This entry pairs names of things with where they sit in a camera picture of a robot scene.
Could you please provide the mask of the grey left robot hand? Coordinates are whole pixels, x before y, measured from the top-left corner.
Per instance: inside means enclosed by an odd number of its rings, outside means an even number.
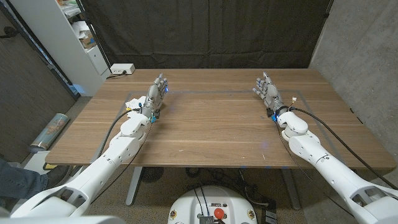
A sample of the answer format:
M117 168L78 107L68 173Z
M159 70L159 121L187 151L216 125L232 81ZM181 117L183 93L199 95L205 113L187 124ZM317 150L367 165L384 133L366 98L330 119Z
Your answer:
M148 117L151 123L159 118L160 107L168 91L168 81L166 78L163 78L163 73L160 73L149 87L144 104L141 108L141 114Z

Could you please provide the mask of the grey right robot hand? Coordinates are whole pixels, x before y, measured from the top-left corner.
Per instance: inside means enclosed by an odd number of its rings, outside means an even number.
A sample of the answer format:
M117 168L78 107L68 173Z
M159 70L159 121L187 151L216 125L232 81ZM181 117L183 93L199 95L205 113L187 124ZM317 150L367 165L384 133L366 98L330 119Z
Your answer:
M262 78L257 78L256 87L252 90L264 102L268 117L278 118L288 112L289 107L284 105L277 87L266 72L263 72Z

